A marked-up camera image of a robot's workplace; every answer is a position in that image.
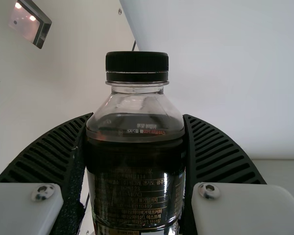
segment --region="black bottle cap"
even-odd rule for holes
[[[166,82],[169,57],[163,52],[113,51],[106,55],[108,82]]]

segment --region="white surface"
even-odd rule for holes
[[[33,202],[38,184],[0,183],[0,235],[48,235],[63,205],[61,189],[45,201]]]
[[[165,94],[251,158],[294,159],[294,0],[120,0],[139,50],[169,54]]]
[[[213,183],[217,200],[207,200],[194,187],[192,207],[201,235],[294,235],[294,198],[273,185]]]
[[[82,221],[82,224],[80,226],[80,235],[88,234],[91,235],[92,232],[94,232],[94,224],[93,224],[93,216],[92,216],[92,207],[91,203],[88,203],[88,206],[86,208],[86,212]]]
[[[157,232],[151,232],[151,233],[142,233],[142,235],[163,235],[165,233],[164,230],[157,231]]]
[[[88,179],[87,179],[87,172],[86,172],[86,169],[85,169],[84,178],[83,178],[83,184],[82,184],[82,190],[81,190],[81,194],[80,194],[80,202],[83,205],[86,204],[88,193],[89,193]]]
[[[294,197],[294,161],[253,160],[267,184],[279,185]]]
[[[52,20],[42,49],[8,26],[0,0],[0,173],[51,128],[95,111],[110,94],[105,55],[134,38],[118,0],[34,0]]]

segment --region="light fixture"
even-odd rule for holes
[[[34,16],[30,16],[29,19],[30,19],[31,21],[35,21],[35,20],[36,20],[36,18],[35,18]]]
[[[18,2],[15,4],[15,7],[18,9],[22,8],[22,6]]]

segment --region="plastic bottle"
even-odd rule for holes
[[[97,235],[175,235],[184,188],[184,122],[164,95],[169,58],[106,55],[111,94],[87,121],[85,161]]]

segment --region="bolt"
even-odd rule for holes
[[[203,183],[199,185],[198,192],[200,196],[208,200],[215,200],[220,197],[219,189],[211,183]]]
[[[41,186],[41,187],[39,187],[38,188],[38,192],[44,192],[44,191],[46,191],[47,190],[47,187],[46,186]]]

